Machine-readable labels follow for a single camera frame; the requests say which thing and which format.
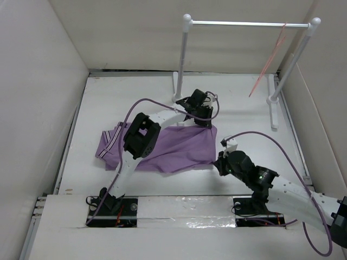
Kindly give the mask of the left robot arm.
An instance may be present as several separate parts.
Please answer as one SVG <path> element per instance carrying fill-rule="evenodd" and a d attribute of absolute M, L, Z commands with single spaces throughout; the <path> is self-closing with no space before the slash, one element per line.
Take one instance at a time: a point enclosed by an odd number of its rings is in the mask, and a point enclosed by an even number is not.
<path fill-rule="evenodd" d="M 108 187 L 100 190 L 97 207 L 97 209 L 103 208 L 109 215 L 119 212 L 127 181 L 139 163 L 153 152 L 161 130 L 190 119 L 194 119 L 194 123 L 198 126 L 211 128 L 211 121 L 216 118 L 220 110 L 216 94 L 195 89 L 191 96 L 176 101 L 172 106 L 148 98 L 140 99 L 130 108 L 124 123 L 127 123 L 135 106 L 144 101 L 154 103 L 164 109 L 150 115 L 138 113 L 127 131 L 124 131 L 125 125 L 121 126 L 120 143 L 118 143 L 120 162 Z M 213 114 L 214 103 L 217 104 L 216 114 Z"/>

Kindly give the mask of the pink wire hanger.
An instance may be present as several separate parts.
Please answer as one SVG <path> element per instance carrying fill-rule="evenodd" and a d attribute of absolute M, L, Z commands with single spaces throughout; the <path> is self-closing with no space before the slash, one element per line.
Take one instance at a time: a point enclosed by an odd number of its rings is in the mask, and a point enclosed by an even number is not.
<path fill-rule="evenodd" d="M 273 61 L 273 59 L 275 58 L 275 56 L 276 56 L 278 50 L 280 49 L 281 45 L 282 45 L 283 42 L 285 41 L 286 35 L 283 35 L 283 33 L 284 33 L 284 30 L 285 30 L 286 25 L 287 25 L 287 23 L 284 23 L 284 25 L 282 26 L 281 31 L 280 31 L 280 34 L 279 34 L 279 36 L 278 36 L 278 38 L 277 38 L 277 40 L 276 40 L 275 46 L 274 46 L 274 48 L 273 48 L 273 50 L 272 50 L 272 52 L 271 52 L 271 54 L 270 54 L 268 60 L 266 61 L 266 63 L 265 63 L 265 65 L 264 65 L 264 67 L 263 67 L 263 69 L 262 69 L 262 71 L 261 71 L 259 77 L 257 78 L 257 80 L 256 80 L 256 82 L 255 82 L 255 84 L 254 84 L 254 86 L 253 86 L 253 88 L 252 88 L 252 90 L 250 91 L 248 97 L 251 97 L 252 94 L 254 93 L 254 91 L 256 90 L 256 88 L 257 88 L 257 86 L 259 85 L 261 79 L 262 79 L 263 76 L 265 75 L 267 69 L 268 69 L 269 66 L 272 64 L 272 61 Z"/>

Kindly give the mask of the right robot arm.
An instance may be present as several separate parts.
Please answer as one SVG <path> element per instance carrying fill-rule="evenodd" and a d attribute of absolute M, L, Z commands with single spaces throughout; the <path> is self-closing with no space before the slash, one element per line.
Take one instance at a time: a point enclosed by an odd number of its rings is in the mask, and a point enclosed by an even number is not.
<path fill-rule="evenodd" d="M 346 197 L 307 193 L 275 171 L 254 165 L 243 151 L 220 152 L 214 166 L 220 176 L 231 174 L 253 191 L 250 206 L 256 213 L 290 215 L 323 232 L 326 223 L 332 241 L 346 248 Z"/>

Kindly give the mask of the purple trousers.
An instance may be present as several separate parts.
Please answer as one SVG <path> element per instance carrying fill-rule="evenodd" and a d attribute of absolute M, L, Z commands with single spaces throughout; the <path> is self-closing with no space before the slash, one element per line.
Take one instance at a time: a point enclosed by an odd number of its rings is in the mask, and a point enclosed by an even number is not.
<path fill-rule="evenodd" d="M 105 170 L 114 171 L 119 162 L 118 144 L 121 127 L 126 132 L 130 123 L 119 122 L 114 129 L 103 131 L 95 157 L 105 163 Z M 161 130 L 153 152 L 136 167 L 137 171 L 176 173 L 212 164 L 216 159 L 217 128 L 170 126 Z"/>

